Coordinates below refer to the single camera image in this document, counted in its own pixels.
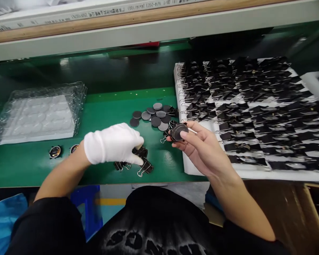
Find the plastic blister tray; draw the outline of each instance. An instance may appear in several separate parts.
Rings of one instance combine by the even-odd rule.
[[[13,91],[0,114],[0,144],[74,136],[86,91],[82,82]]]

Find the gray rubber disc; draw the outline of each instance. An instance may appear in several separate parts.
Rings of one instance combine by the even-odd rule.
[[[132,127],[137,127],[139,125],[139,119],[135,119],[135,118],[132,118],[131,120],[130,120],[130,126],[132,126]]]
[[[133,114],[132,114],[132,117],[134,117],[135,119],[140,119],[142,117],[142,112],[140,111],[135,111]]]
[[[168,129],[168,124],[162,122],[162,123],[158,126],[158,129],[161,130],[161,131],[166,131],[166,130]]]
[[[164,118],[166,115],[167,115],[167,114],[166,114],[166,112],[164,112],[164,111],[158,111],[158,112],[156,113],[156,116],[159,117],[159,118]]]
[[[147,111],[142,113],[142,119],[143,120],[150,120],[150,118],[151,118],[151,114],[148,113]]]
[[[181,131],[189,132],[189,129],[184,124],[178,124],[176,127],[174,127],[170,133],[170,136],[172,139],[176,142],[182,141],[183,138],[181,137],[180,133]]]
[[[161,119],[161,121],[163,123],[169,123],[171,121],[171,116],[170,115],[166,115],[164,118]]]
[[[162,104],[161,103],[154,103],[153,108],[155,110],[161,110],[162,109]]]
[[[154,108],[152,108],[152,107],[148,107],[148,108],[146,109],[146,111],[147,111],[149,114],[151,114],[151,115],[153,115],[153,114],[156,113],[156,110],[155,110]]]
[[[151,118],[151,125],[154,126],[155,128],[159,127],[161,124],[161,119],[159,117],[152,117]]]

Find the blue stool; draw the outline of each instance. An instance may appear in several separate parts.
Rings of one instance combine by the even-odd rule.
[[[102,226],[103,219],[100,208],[95,205],[97,192],[100,191],[99,185],[90,185],[76,189],[71,194],[71,202],[76,206],[85,204],[85,238],[88,241]]]

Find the hand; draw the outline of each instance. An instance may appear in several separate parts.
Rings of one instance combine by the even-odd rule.
[[[182,131],[180,135],[185,141],[174,142],[172,144],[174,148],[183,151],[196,168],[207,177],[223,179],[239,177],[214,133],[195,121],[188,121],[187,127],[196,133]]]
[[[94,165],[114,161],[143,165],[143,160],[132,153],[134,147],[143,143],[139,132],[126,123],[90,132],[84,137],[86,157]]]

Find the small round component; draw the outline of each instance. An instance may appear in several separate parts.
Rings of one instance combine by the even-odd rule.
[[[77,148],[78,148],[79,144],[75,144],[71,147],[70,153],[72,154]]]
[[[148,107],[148,108],[146,109],[146,111],[147,111],[149,114],[151,114],[151,115],[153,115],[153,114],[156,113],[156,110],[155,110],[154,108],[152,108],[152,107]]]
[[[162,109],[162,104],[161,103],[154,103],[153,108],[155,110],[161,110]]]
[[[168,124],[162,122],[162,123],[158,126],[158,129],[161,130],[161,131],[166,131],[166,130],[168,129]]]
[[[181,131],[185,131],[188,133],[189,129],[184,124],[178,124],[176,127],[172,129],[170,136],[175,142],[179,142],[183,140],[183,138],[180,135]]]
[[[150,120],[150,118],[151,118],[151,114],[148,113],[147,111],[142,113],[142,119],[143,120]]]
[[[171,116],[170,115],[166,115],[164,118],[161,119],[161,121],[163,123],[169,123],[171,121]]]
[[[61,153],[60,146],[54,146],[49,151],[50,158],[58,158],[60,156],[60,153]]]
[[[142,117],[142,112],[141,111],[135,111],[132,114],[132,117],[134,117],[135,119],[140,119]]]
[[[164,111],[158,111],[156,112],[156,116],[159,117],[159,118],[164,118],[166,116],[166,112]]]
[[[151,125],[154,126],[155,128],[159,127],[159,125],[161,124],[161,119],[159,117],[152,117],[151,118]]]
[[[139,125],[139,119],[135,119],[135,118],[132,118],[131,120],[130,120],[130,126],[132,126],[132,127],[137,127]]]
[[[170,109],[171,109],[171,106],[166,104],[166,105],[163,106],[162,110],[165,111],[166,113],[168,113],[168,112],[170,112]]]

